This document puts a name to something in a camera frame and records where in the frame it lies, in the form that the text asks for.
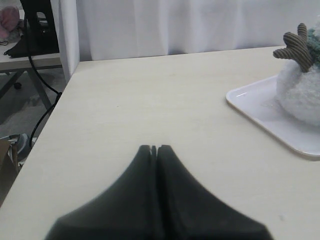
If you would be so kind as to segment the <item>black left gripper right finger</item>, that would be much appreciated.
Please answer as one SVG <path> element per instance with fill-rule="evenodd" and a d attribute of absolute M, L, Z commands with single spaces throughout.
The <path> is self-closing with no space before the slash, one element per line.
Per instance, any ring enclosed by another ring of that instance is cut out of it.
<path fill-rule="evenodd" d="M 162 145 L 156 183 L 167 240 L 271 240 L 268 228 L 210 193 L 173 148 Z"/>

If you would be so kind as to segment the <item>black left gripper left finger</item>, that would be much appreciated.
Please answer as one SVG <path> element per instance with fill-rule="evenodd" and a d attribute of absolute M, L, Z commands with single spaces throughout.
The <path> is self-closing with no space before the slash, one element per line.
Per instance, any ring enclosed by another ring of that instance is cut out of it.
<path fill-rule="evenodd" d="M 127 169 L 106 191 L 60 217 L 46 239 L 160 239 L 155 146 L 140 146 Z"/>

